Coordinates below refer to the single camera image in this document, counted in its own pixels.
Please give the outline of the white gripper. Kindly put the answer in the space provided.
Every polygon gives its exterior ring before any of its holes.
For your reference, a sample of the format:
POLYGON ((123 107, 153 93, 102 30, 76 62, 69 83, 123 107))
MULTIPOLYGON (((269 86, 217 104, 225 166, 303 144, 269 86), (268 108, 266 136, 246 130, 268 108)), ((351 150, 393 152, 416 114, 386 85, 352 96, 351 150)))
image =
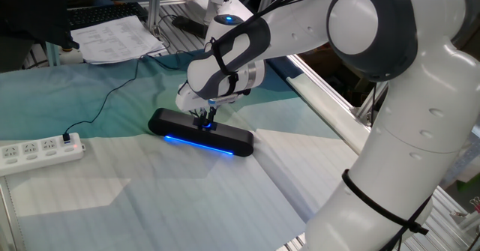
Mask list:
POLYGON ((205 108, 209 107, 208 101, 198 96, 191 89, 188 81, 185 81, 178 87, 175 104, 183 112, 189 112, 199 109, 198 125, 200 127, 207 127, 214 122, 217 109, 214 106, 211 106, 208 113, 205 110, 205 108))

